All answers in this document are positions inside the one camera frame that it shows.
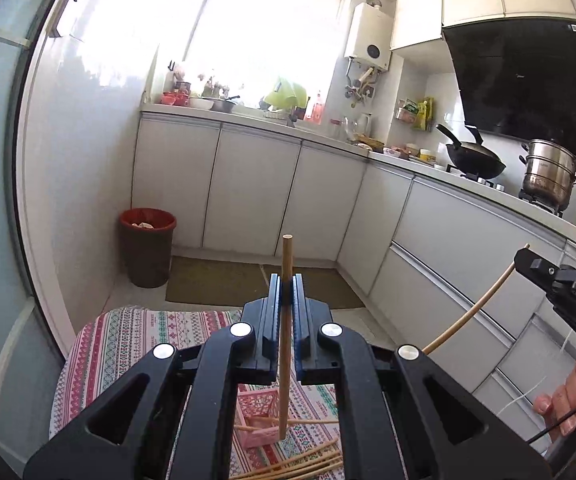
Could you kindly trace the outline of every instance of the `black pan handle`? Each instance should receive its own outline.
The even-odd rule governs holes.
[[[468,131],[472,134],[473,137],[475,137],[477,144],[481,146],[484,143],[484,139],[481,138],[481,134],[479,133],[478,128],[476,126],[468,126],[468,124],[464,124],[464,126],[468,128]]]
[[[459,142],[459,139],[457,139],[457,137],[455,137],[454,134],[448,128],[446,128],[443,124],[437,124],[436,127],[437,127],[437,130],[439,130],[446,137],[448,137],[450,140],[452,140],[452,143],[453,143],[455,148],[460,148],[462,146],[462,144]]]

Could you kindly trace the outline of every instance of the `countertop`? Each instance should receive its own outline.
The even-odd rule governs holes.
[[[393,168],[400,168],[401,170],[409,171],[410,173],[416,173],[424,177],[437,180],[439,182],[444,182],[450,186],[454,186],[476,194],[481,198],[497,203],[498,205],[503,206],[521,216],[529,218],[533,222],[536,222],[545,228],[550,229],[556,234],[559,234],[576,244],[576,226],[572,225],[570,222],[567,222],[566,220],[559,218],[552,213],[539,208],[538,206],[532,205],[524,200],[520,200],[516,196],[492,189],[487,186],[483,186],[482,184],[478,184],[457,174],[447,173],[447,171],[435,170],[434,168],[424,164],[411,162],[409,160],[402,160],[400,158],[395,158],[389,155],[383,155],[383,153],[369,152],[363,148],[341,142],[341,140],[331,139],[316,133],[307,132],[305,130],[299,129],[298,127],[290,128],[289,126],[284,126],[283,124],[276,124],[258,118],[234,114],[224,114],[220,112],[213,112],[211,110],[199,110],[197,108],[159,104],[143,104],[141,106],[141,111],[193,117],[198,119],[219,121],[228,124],[237,124],[239,126],[247,126],[250,128],[259,128],[297,139],[309,140],[310,142],[336,148],[342,152],[354,153],[355,155],[364,156],[369,160],[375,160],[376,162],[392,166]]]

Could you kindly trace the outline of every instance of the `hand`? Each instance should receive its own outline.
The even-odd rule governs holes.
[[[539,413],[547,426],[550,426],[559,417],[568,413],[576,406],[576,364],[575,369],[566,379],[566,384],[562,384],[555,390],[552,397],[541,394],[534,399],[532,409]],[[562,422],[558,428],[550,432],[550,439],[555,442],[560,435],[568,435],[575,431],[576,414]]]

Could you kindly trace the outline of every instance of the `pink basket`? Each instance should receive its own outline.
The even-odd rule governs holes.
[[[235,430],[241,447],[265,446],[279,442],[279,426],[271,420],[254,420],[251,416],[279,416],[279,388],[239,392],[235,425],[259,428],[256,431]]]

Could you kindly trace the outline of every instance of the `brown trash bin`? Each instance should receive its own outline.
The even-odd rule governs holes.
[[[154,229],[136,227],[145,222]],[[177,219],[161,209],[135,208],[119,216],[120,253],[130,282],[142,288],[165,285],[170,278],[172,234]]]

